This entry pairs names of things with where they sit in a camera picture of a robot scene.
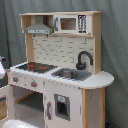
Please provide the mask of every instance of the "oven door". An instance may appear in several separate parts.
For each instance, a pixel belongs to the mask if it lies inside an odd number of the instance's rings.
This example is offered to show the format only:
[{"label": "oven door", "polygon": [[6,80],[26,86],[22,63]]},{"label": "oven door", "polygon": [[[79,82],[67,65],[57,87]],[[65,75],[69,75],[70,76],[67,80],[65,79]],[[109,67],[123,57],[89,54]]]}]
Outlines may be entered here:
[{"label": "oven door", "polygon": [[15,119],[13,86],[0,88],[0,128],[10,119]]},{"label": "oven door", "polygon": [[82,128],[81,90],[45,81],[45,128]]},{"label": "oven door", "polygon": [[79,33],[78,15],[55,15],[55,33]]}]

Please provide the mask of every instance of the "white tile backsplash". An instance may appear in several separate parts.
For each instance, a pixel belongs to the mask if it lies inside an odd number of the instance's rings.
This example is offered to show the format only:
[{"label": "white tile backsplash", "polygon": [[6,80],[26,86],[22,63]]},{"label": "white tile backsplash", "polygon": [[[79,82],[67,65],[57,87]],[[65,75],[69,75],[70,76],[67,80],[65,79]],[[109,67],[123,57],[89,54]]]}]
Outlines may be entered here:
[{"label": "white tile backsplash", "polygon": [[[66,36],[35,36],[33,37],[34,61],[39,63],[48,63],[58,66],[76,67],[78,54],[81,51],[87,51],[94,56],[94,39],[84,37],[66,37]],[[92,70],[89,58],[82,55],[82,62],[87,63],[87,70]]]}]

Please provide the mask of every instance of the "cabinet handle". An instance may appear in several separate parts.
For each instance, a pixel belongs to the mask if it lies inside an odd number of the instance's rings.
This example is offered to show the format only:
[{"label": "cabinet handle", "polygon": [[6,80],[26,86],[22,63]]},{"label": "cabinet handle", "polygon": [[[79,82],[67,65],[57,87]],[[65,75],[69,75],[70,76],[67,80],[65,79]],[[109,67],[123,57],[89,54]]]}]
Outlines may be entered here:
[{"label": "cabinet handle", "polygon": [[50,115],[50,112],[49,112],[50,107],[51,107],[51,103],[48,102],[48,104],[47,104],[47,116],[48,116],[49,120],[51,120],[51,115]]},{"label": "cabinet handle", "polygon": [[58,31],[58,28],[57,28],[57,25],[56,25],[56,22],[58,21],[58,17],[56,17],[54,19],[54,28],[55,28],[55,31]]}]

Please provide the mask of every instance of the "stove knob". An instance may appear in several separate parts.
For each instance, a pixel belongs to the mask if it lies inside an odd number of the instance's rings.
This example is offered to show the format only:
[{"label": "stove knob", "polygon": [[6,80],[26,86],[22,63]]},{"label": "stove knob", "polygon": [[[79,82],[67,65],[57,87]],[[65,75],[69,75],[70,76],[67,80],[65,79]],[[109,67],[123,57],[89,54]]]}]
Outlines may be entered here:
[{"label": "stove knob", "polygon": [[33,81],[33,82],[31,83],[31,86],[32,86],[32,87],[36,87],[36,86],[37,86],[37,83],[36,83],[35,81]]},{"label": "stove knob", "polygon": [[18,82],[18,78],[17,78],[17,77],[14,77],[14,78],[13,78],[13,81],[14,81],[14,82]]}]

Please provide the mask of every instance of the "microwave door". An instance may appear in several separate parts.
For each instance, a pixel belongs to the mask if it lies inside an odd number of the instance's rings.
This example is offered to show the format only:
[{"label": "microwave door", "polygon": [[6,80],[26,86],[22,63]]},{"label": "microwave door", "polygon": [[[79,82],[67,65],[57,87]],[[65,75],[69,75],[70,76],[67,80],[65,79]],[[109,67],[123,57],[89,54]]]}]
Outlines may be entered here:
[{"label": "microwave door", "polygon": [[78,16],[55,16],[55,33],[78,33]]}]

